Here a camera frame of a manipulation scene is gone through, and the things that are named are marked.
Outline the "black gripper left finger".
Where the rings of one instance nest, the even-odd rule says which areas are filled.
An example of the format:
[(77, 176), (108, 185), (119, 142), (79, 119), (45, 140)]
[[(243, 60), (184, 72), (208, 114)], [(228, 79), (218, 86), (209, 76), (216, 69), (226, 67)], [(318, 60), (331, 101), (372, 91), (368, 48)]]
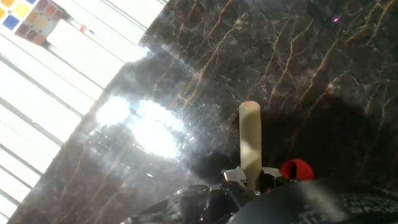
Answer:
[(224, 181), (211, 186), (211, 218), (230, 218), (259, 195), (247, 188), (246, 176), (240, 167), (221, 173)]

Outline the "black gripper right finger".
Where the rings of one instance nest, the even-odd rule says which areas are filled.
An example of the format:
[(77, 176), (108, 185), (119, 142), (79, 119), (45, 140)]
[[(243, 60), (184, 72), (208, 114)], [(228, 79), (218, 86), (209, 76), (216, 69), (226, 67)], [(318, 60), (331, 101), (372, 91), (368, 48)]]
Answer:
[(261, 173), (261, 190), (271, 190), (281, 187), (284, 184), (284, 177), (279, 169), (264, 167)]

